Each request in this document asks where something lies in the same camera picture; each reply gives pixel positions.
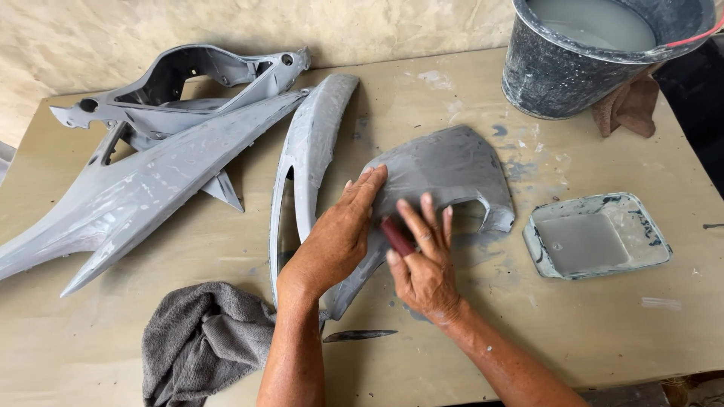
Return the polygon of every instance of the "gray towel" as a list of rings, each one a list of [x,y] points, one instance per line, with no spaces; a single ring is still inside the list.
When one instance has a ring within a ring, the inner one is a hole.
[[[259,297],[227,282],[170,292],[143,331],[143,403],[201,407],[262,369],[275,316]]]

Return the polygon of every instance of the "wall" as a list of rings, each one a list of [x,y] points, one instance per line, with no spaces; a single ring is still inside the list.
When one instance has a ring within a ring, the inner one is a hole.
[[[0,140],[18,146],[40,99],[140,77],[173,46],[239,54],[309,46],[314,67],[508,43],[508,0],[2,0]]]

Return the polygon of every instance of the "bucket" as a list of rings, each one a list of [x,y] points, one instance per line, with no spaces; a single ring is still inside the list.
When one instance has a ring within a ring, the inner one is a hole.
[[[526,0],[513,0],[516,17],[502,74],[502,91],[518,110],[541,119],[567,119],[630,80],[650,64],[693,51],[715,24],[713,0],[610,0],[651,28],[656,46],[620,51],[586,45],[546,27]]]

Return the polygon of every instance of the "wooden table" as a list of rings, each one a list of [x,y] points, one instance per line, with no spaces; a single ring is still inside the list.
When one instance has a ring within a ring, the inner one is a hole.
[[[465,123],[505,163],[517,219],[509,234],[467,233],[473,206],[456,220],[458,287],[480,312],[577,389],[622,385],[724,368],[724,202],[660,97],[658,131],[603,139],[590,112],[563,121],[528,117],[500,90],[505,49],[307,72],[360,77],[327,170],[320,208],[363,165],[400,143]],[[206,83],[196,96],[217,93]],[[0,188],[0,242],[40,219],[62,196],[105,129],[61,126],[44,99]],[[289,118],[228,166],[243,194],[241,214],[193,196],[146,241],[69,298],[61,290],[88,258],[77,253],[0,281],[0,396],[13,406],[139,406],[140,336],[169,291],[225,280],[271,300],[269,207]],[[582,281],[540,277],[521,232],[540,204],[598,193],[637,195],[671,245],[673,260]],[[662,298],[654,303],[642,298]],[[433,325],[395,297],[387,266],[339,322],[342,330],[399,330],[387,337],[323,344],[329,406],[446,406],[495,394],[475,366]],[[252,406],[256,372],[207,406]]]

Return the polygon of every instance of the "screw hole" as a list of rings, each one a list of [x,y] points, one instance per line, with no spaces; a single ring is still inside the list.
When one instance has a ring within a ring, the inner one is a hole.
[[[93,113],[98,110],[98,102],[91,98],[81,99],[78,105],[84,112]]]

